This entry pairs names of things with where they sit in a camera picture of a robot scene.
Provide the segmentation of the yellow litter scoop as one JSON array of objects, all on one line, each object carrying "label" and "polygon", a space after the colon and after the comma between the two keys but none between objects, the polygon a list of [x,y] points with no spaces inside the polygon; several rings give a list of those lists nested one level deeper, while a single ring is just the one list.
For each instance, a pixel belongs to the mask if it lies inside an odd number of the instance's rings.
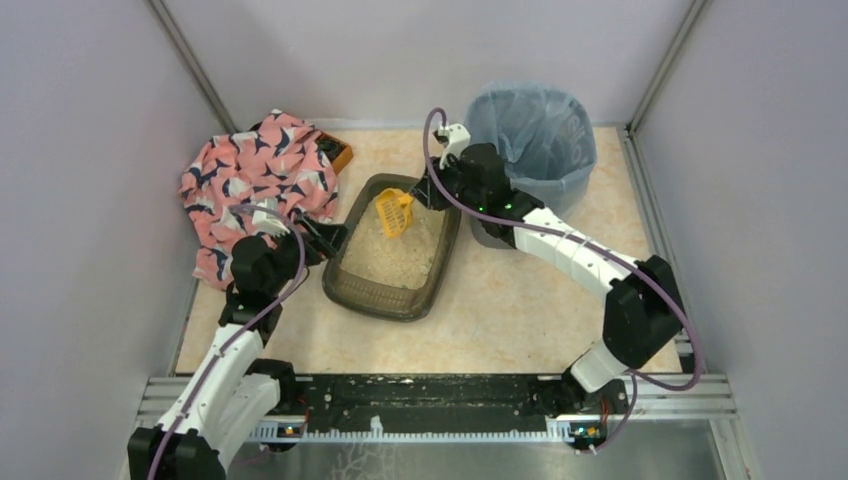
[{"label": "yellow litter scoop", "polygon": [[383,234],[387,238],[399,237],[412,225],[413,195],[400,189],[387,188],[374,201]]}]

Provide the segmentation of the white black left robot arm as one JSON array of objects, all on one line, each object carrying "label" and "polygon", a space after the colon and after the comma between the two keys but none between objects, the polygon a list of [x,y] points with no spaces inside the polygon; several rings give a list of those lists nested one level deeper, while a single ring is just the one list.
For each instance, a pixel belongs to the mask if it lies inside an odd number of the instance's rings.
[{"label": "white black left robot arm", "polygon": [[253,216],[278,231],[233,246],[233,281],[201,366],[155,425],[137,428],[128,441],[133,479],[224,479],[260,419],[300,401],[292,364],[260,355],[283,302],[309,267],[338,254],[349,230],[263,207]]}]

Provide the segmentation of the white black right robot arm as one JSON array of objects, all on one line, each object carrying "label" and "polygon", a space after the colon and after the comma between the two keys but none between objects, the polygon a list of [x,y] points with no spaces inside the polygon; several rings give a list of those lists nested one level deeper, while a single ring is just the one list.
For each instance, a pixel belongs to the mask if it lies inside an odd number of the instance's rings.
[{"label": "white black right robot arm", "polygon": [[600,390],[643,367],[687,326],[664,259],[619,254],[572,228],[541,200],[511,186],[493,145],[437,139],[444,150],[440,157],[426,158],[420,200],[471,215],[488,236],[556,267],[601,302],[601,338],[566,369],[570,388]]}]

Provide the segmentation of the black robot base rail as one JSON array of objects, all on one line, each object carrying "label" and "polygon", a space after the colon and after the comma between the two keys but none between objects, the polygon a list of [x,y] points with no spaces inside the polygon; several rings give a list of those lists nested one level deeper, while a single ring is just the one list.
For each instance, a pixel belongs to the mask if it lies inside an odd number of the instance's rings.
[{"label": "black robot base rail", "polygon": [[570,394],[559,375],[314,374],[249,438],[302,442],[495,442],[595,440],[627,412],[621,380]]}]

